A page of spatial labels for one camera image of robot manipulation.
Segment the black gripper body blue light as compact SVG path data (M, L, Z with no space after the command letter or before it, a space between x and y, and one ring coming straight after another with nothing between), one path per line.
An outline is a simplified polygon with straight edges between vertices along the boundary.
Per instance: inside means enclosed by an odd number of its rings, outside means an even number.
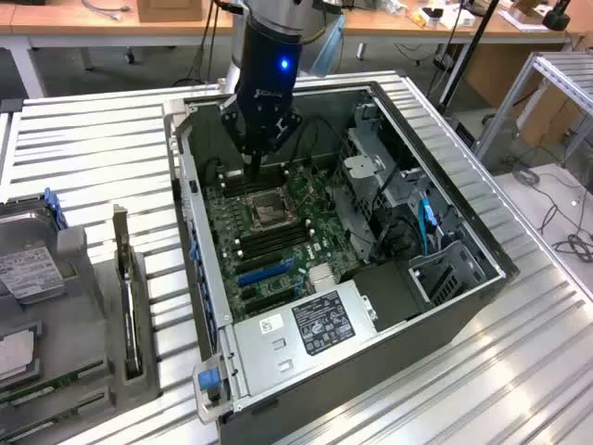
M295 25L246 19L236 101L246 121L301 121L293 90L302 53L302 31Z

